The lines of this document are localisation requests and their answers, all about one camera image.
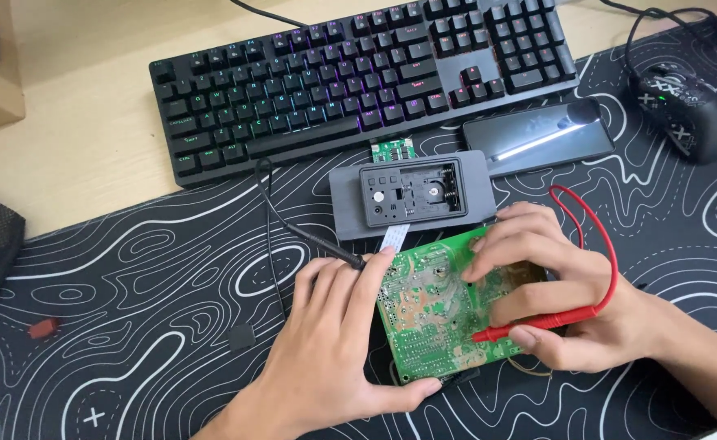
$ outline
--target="space bar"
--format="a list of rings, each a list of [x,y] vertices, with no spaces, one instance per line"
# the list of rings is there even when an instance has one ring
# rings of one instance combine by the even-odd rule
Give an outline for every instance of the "space bar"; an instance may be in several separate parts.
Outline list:
[[[275,135],[249,141],[246,144],[250,159],[293,150],[301,146],[343,138],[361,132],[357,117],[346,117],[338,121],[324,122],[311,128],[304,128],[284,135]]]

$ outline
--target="desk surface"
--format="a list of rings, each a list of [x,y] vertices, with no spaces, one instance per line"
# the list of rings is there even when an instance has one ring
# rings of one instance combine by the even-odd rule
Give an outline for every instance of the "desk surface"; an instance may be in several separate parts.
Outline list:
[[[257,0],[254,5],[317,23],[398,1],[307,0],[302,8],[295,0]],[[717,13],[717,1],[653,5],[668,10],[701,5]],[[634,20],[597,0],[559,11],[576,58],[623,44]],[[0,129],[0,201],[27,218],[27,236],[179,189],[149,84],[149,61],[291,28],[225,0],[15,2],[13,18],[28,115]],[[667,20],[648,20],[638,37],[670,26]]]

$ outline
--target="red object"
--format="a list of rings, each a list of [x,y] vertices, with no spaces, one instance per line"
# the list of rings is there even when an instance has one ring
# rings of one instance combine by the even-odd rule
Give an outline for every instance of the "red object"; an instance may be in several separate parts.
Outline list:
[[[28,333],[30,333],[31,338],[40,339],[57,331],[57,325],[57,318],[46,318],[40,323],[31,325],[28,329]]]
[[[554,199],[554,202],[556,202],[556,204],[559,205],[562,210],[564,210],[565,214],[570,217],[573,223],[576,224],[576,230],[578,231],[578,247],[583,249],[583,231],[581,230],[581,225],[578,224],[576,216],[573,215],[570,210],[567,209],[564,204],[562,204],[562,202],[559,200],[559,197],[554,194],[554,191],[557,189],[571,196],[579,205],[581,205],[583,210],[586,211],[589,218],[591,218],[592,222],[594,222],[594,225],[597,226],[600,235],[602,235],[603,237],[603,240],[605,240],[605,247],[607,248],[607,259],[611,262],[611,284],[608,286],[605,296],[603,297],[602,301],[598,303],[598,305],[588,305],[585,307],[568,310],[567,312],[546,313],[544,315],[535,316],[521,323],[514,323],[512,324],[513,326],[518,324],[524,324],[528,326],[535,326],[540,329],[551,329],[554,327],[573,324],[577,323],[578,321],[584,321],[585,319],[593,318],[598,315],[600,310],[605,308],[605,306],[613,297],[613,291],[616,290],[616,283],[618,281],[618,262],[616,260],[616,252],[613,250],[611,238],[607,235],[605,227],[603,227],[602,223],[600,223],[600,219],[598,218],[598,216],[595,215],[594,212],[592,212],[592,210],[589,208],[589,205],[587,205],[587,203],[584,202],[581,197],[578,197],[577,194],[573,193],[570,189],[567,189],[562,185],[551,185],[548,188],[548,195],[551,196],[552,199]],[[483,331],[474,333],[472,335],[472,341],[475,343],[485,341],[497,342],[497,339],[508,336],[510,328],[511,326],[502,326],[496,328],[487,327]]]

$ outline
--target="circuit board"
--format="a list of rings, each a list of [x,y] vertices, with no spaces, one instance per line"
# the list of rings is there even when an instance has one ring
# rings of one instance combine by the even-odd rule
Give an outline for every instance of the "circuit board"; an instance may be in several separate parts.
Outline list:
[[[412,139],[374,143],[372,145],[372,159],[376,164],[410,159],[412,157],[416,157]]]
[[[475,344],[471,335],[489,325],[491,303],[516,287],[547,279],[529,262],[495,268],[476,283],[461,272],[470,246],[487,228],[452,236],[396,255],[377,298],[402,384],[445,377],[521,352],[509,338]]]

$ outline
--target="hand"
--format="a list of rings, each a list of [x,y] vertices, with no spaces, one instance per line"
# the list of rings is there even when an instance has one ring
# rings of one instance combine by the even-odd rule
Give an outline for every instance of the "hand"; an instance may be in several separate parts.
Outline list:
[[[350,420],[412,411],[437,392],[435,378],[389,387],[364,376],[375,299],[393,255],[389,246],[366,256],[363,272],[334,258],[304,266],[296,275],[290,317],[263,372],[215,418],[216,425],[204,429],[215,435],[201,438],[296,438]]]
[[[602,254],[572,244],[554,210],[522,202],[500,210],[497,218],[500,222],[473,246],[476,255],[462,274],[464,281],[475,282],[492,268],[521,261],[548,268],[558,280],[525,284],[496,300],[492,326],[600,302],[611,265]],[[667,301],[620,277],[613,299],[598,316],[571,324],[566,337],[525,325],[511,328],[509,336],[551,369],[598,372],[638,358],[663,357],[664,333],[676,328],[673,310]]]

